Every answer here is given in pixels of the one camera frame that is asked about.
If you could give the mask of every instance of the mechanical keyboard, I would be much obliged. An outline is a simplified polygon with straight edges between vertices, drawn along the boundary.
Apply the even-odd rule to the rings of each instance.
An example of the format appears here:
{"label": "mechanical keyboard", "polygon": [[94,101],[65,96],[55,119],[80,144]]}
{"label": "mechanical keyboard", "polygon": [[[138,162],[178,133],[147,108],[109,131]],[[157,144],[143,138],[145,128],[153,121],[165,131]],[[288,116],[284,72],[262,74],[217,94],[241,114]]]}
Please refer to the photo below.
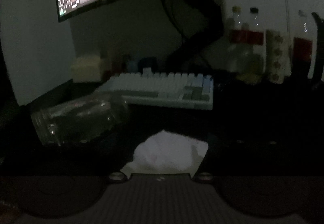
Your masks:
{"label": "mechanical keyboard", "polygon": [[129,104],[213,109],[213,79],[203,74],[121,73],[96,91],[120,93]]}

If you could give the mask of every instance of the ribbed surface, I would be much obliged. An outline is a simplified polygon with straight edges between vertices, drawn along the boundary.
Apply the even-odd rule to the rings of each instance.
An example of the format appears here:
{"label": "ribbed surface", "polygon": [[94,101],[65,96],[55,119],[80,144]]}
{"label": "ribbed surface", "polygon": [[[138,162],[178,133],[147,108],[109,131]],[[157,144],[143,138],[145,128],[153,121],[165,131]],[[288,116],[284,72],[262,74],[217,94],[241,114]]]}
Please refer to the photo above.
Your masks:
{"label": "ribbed surface", "polygon": [[272,220],[245,216],[225,204],[211,185],[195,183],[188,175],[134,175],[110,185],[94,206],[77,215],[56,220],[24,215],[16,223],[306,224],[297,215]]}

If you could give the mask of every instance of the desk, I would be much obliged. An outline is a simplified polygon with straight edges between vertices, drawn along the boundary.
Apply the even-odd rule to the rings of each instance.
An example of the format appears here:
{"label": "desk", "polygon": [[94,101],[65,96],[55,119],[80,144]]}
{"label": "desk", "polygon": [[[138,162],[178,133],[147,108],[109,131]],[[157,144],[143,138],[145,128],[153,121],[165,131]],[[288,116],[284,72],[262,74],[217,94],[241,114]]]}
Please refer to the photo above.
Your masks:
{"label": "desk", "polygon": [[[69,83],[51,104],[87,95],[98,86]],[[198,172],[319,173],[310,165],[323,161],[323,88],[296,93],[290,85],[265,82],[252,87],[235,81],[220,88],[215,89],[212,111],[132,105],[129,122],[120,131],[95,149],[66,153],[40,144],[29,116],[32,103],[21,109],[5,131],[9,143],[3,170],[22,174],[39,161],[64,157],[91,168],[94,174],[104,175],[131,161],[139,143],[164,129],[208,142],[209,150]],[[38,106],[49,102],[54,94],[52,91],[38,99]]]}

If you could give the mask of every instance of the black bottle cap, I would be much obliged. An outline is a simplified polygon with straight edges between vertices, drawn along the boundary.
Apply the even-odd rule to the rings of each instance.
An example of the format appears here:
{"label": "black bottle cap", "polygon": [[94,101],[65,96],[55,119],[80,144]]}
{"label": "black bottle cap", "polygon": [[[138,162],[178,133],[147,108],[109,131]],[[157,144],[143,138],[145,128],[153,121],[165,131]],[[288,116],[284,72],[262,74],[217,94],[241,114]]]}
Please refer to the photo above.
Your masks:
{"label": "black bottle cap", "polygon": [[259,9],[256,8],[256,7],[251,7],[250,12],[251,12],[252,14],[258,14],[258,13],[259,13]]}

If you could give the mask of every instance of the white tissue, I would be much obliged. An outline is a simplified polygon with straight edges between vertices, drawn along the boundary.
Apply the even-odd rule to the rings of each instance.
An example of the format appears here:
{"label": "white tissue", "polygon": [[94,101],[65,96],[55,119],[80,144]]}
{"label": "white tissue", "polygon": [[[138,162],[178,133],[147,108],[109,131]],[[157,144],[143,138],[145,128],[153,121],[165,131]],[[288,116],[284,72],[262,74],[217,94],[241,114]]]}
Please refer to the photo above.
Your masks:
{"label": "white tissue", "polygon": [[133,161],[120,171],[128,178],[132,173],[189,173],[194,176],[207,150],[206,142],[161,131],[137,146]]}

